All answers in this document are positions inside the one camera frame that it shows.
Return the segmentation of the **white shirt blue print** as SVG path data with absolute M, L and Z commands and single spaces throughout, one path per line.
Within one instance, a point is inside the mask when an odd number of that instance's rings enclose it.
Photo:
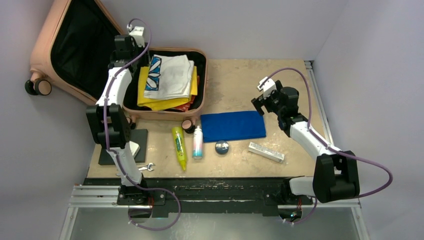
M 194 66 L 194 61 L 186 55 L 155 54 L 150 62 L 143 97 L 153 100 L 190 97 Z

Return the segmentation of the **yellow cloth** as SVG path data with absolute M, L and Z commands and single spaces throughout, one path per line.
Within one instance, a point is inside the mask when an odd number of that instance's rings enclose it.
M 189 97 L 178 97 L 178 98 L 172 98 L 172 99 L 150 99 L 144 97 L 144 90 L 142 90 L 142 87 L 146 86 L 147 79 L 148 79 L 148 73 L 150 68 L 148 66 L 141 67 L 139 77 L 138 77 L 138 83 L 137 83 L 137 106 L 138 107 L 147 107 L 150 108 L 152 111 L 163 111 L 168 109 L 173 109 L 174 107 L 183 105 L 190 101 L 191 94 Z M 194 66 L 193 72 L 192 72 L 192 81 L 195 80 L 198 76 L 197 73 L 197 67 Z

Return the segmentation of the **blue cloth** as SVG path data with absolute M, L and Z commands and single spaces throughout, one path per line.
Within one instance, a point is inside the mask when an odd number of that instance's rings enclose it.
M 267 136 L 263 116 L 252 110 L 203 114 L 200 122 L 205 143 Z

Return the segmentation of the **silver toothpaste box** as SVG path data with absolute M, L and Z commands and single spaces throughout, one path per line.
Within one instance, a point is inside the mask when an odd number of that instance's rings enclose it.
M 285 158 L 285 155 L 283 153 L 261 146 L 254 142 L 249 143 L 248 151 L 280 164 L 284 162 L 284 158 Z

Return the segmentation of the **dark round tin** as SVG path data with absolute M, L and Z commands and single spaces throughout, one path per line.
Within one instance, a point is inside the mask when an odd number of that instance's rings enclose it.
M 226 155 L 229 152 L 230 145 L 225 140 L 219 140 L 215 143 L 215 152 L 219 155 Z

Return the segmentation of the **red white patterned cloth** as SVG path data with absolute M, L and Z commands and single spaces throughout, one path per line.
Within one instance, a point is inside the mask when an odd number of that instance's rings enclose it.
M 200 77 L 197 76 L 196 79 L 192 79 L 191 87 L 190 87 L 190 101 L 186 102 L 182 105 L 176 106 L 172 108 L 173 110 L 178 110 L 182 112 L 187 112 L 190 106 L 194 103 L 195 97 L 198 95 L 198 86 L 200 83 Z

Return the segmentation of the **white teal spray bottle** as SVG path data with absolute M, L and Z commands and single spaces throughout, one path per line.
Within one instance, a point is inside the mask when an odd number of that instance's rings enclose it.
M 196 126 L 193 133 L 192 157 L 195 160 L 202 159 L 203 157 L 203 131 L 199 125 Z

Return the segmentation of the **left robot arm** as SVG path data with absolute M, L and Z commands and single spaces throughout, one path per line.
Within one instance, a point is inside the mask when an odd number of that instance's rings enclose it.
M 118 170 L 121 179 L 119 200 L 142 205 L 148 201 L 150 193 L 131 151 L 131 124 L 123 103 L 134 69 L 144 52 L 129 34 L 115 36 L 114 47 L 104 90 L 96 104 L 87 107 L 86 117 L 95 143 L 110 155 Z

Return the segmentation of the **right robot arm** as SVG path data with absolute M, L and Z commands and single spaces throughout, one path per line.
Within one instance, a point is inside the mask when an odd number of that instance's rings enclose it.
M 309 196 L 328 203 L 358 197 L 360 183 L 353 153 L 331 151 L 329 142 L 299 112 L 298 100 L 295 88 L 273 86 L 251 101 L 261 116 L 265 111 L 276 114 L 279 128 L 315 159 L 313 176 L 290 178 L 280 191 L 282 200 L 292 204 L 300 196 Z

